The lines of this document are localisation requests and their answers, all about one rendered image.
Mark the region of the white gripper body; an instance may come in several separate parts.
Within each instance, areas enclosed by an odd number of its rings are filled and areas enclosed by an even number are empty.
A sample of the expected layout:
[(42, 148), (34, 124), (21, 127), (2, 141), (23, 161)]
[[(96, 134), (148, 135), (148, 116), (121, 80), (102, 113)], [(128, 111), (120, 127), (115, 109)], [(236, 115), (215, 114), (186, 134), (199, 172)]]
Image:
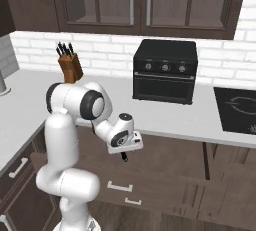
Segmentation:
[(143, 148), (143, 141), (142, 140), (136, 140), (130, 145), (122, 145), (119, 147), (112, 147), (108, 146), (107, 151), (109, 154), (118, 154), (122, 152), (129, 152), (129, 151), (135, 151)]

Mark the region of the black hob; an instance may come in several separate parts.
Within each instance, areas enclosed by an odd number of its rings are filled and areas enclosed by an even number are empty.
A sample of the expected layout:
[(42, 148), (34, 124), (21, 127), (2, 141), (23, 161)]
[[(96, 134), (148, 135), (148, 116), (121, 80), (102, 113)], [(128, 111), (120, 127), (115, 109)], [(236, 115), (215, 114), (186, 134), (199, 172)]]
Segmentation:
[(215, 87), (214, 94), (225, 132), (256, 135), (256, 90)]

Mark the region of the dark wood corner cupboard door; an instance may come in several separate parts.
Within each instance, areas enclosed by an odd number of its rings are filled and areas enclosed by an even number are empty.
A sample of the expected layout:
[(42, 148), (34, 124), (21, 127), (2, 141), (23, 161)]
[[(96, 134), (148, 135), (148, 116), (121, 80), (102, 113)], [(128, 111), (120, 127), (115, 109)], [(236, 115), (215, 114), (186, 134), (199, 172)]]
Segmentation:
[[(0, 210), (12, 231), (52, 231), (56, 224), (57, 206), (52, 196), (40, 191), (34, 181), (16, 190), (16, 194)], [(0, 222), (0, 231), (8, 231)]]

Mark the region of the dark wood corner drawer front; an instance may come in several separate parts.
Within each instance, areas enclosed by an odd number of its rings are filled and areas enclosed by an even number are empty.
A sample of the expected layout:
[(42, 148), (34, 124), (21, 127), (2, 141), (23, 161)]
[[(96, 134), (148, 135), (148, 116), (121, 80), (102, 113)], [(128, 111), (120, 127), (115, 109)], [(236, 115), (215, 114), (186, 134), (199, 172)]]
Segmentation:
[[(21, 182), (22, 178), (28, 172), (28, 170), (32, 166), (32, 162), (30, 159), (30, 155), (35, 152), (36, 149), (33, 143), (30, 143), (14, 160), (13, 163), (3, 172), (2, 176), (0, 177), (0, 208), (8, 201), (8, 199), (12, 196), (13, 191)], [(17, 169), (17, 167), (21, 163), (22, 158), (28, 158), (28, 162), (19, 172), (19, 174), (14, 178), (10, 178), (8, 174), (13, 172)]]

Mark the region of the black toaster oven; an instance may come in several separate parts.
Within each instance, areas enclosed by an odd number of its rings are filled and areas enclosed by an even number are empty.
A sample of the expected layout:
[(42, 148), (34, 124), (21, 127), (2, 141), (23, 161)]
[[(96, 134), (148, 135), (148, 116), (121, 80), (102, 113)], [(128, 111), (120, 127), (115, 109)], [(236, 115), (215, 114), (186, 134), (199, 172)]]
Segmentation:
[(133, 98), (191, 105), (197, 67), (194, 41), (143, 39), (133, 56)]

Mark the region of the dark wood base cupboard door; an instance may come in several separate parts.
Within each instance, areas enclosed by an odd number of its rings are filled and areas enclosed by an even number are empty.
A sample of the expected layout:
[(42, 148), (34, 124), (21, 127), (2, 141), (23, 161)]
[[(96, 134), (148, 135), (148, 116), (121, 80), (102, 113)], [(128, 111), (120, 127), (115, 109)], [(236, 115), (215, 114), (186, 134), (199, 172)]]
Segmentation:
[(256, 229), (256, 149), (207, 143), (211, 181), (225, 192), (217, 219), (226, 225)]

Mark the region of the plain dark wall cupboard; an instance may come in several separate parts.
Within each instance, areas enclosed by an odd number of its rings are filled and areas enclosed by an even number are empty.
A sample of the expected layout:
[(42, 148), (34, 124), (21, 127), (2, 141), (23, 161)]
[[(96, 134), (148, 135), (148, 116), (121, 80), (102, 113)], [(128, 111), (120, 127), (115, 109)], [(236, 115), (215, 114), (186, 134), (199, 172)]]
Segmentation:
[(0, 0), (0, 37), (14, 31), (58, 32), (54, 0)]

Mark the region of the brown wooden knife block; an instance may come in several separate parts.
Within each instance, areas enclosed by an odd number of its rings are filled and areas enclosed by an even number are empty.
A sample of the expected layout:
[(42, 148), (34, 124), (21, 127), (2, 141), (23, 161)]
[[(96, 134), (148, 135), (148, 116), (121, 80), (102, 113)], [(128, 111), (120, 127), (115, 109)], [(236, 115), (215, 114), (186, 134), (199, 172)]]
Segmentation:
[(82, 67), (80, 65), (78, 55), (67, 55), (64, 53), (59, 59), (61, 70), (64, 74), (64, 82), (74, 84), (83, 77)]

